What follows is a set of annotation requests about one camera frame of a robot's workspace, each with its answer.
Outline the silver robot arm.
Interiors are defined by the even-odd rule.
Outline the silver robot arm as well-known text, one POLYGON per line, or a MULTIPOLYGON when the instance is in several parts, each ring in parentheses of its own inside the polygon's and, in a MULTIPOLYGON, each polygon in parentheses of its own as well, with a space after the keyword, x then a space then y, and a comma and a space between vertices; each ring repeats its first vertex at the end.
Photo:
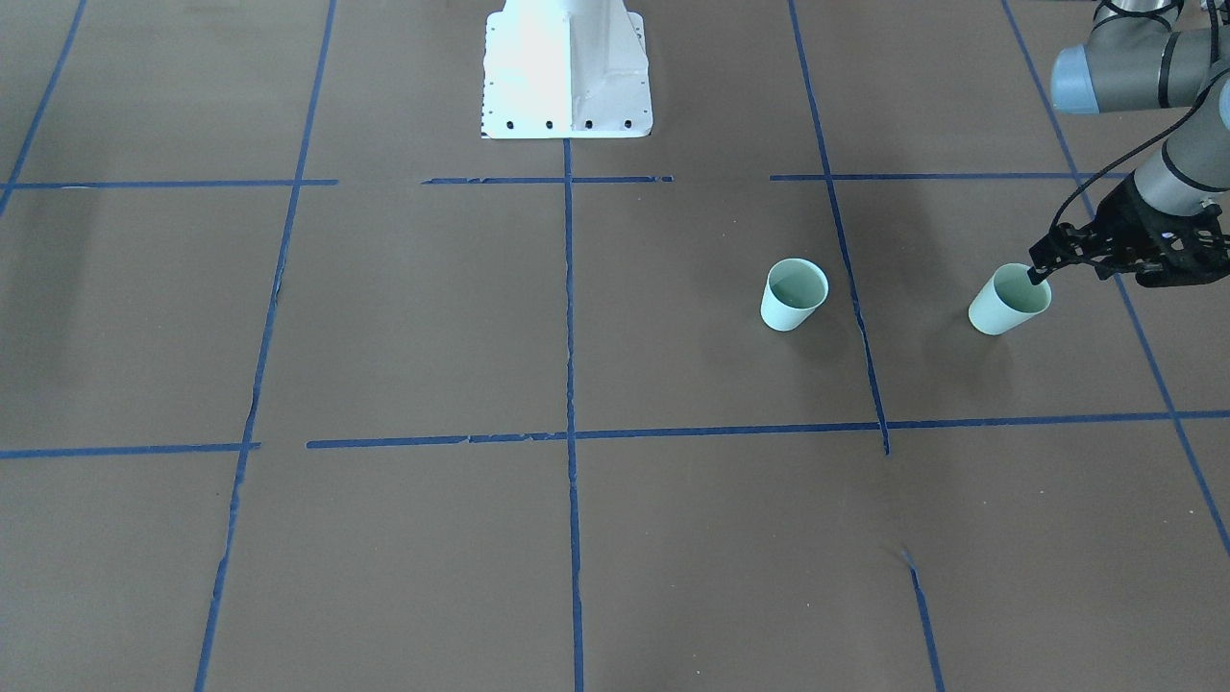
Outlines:
POLYGON ((1209 23, 1180 31, 1182 1, 1101 1, 1089 39, 1050 70, 1050 104, 1070 114, 1183 109, 1139 145, 1145 161, 1121 181, 1082 227, 1050 220, 1030 250, 1033 285, 1074 264, 1102 280, 1129 273, 1141 286, 1225 279, 1228 232, 1228 4, 1205 2, 1209 23))

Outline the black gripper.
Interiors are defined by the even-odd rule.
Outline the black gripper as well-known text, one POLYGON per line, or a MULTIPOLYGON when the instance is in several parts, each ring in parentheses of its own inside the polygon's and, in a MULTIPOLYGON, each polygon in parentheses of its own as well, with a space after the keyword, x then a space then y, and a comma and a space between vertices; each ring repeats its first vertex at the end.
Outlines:
MULTIPOLYGON (((1135 275, 1141 270, 1143 259, 1146 258, 1148 251, 1153 250, 1153 242, 1144 231, 1144 220, 1159 214, 1196 215, 1176 215, 1156 210, 1151 203, 1144 200, 1134 177, 1121 181, 1101 202, 1091 222, 1093 236, 1098 237, 1097 250, 1091 251, 1095 273, 1135 275)), ((1048 234, 1030 250, 1031 265, 1027 270, 1030 284, 1041 285, 1055 272, 1084 263, 1090 236, 1091 234, 1084 227, 1050 227, 1048 234)))

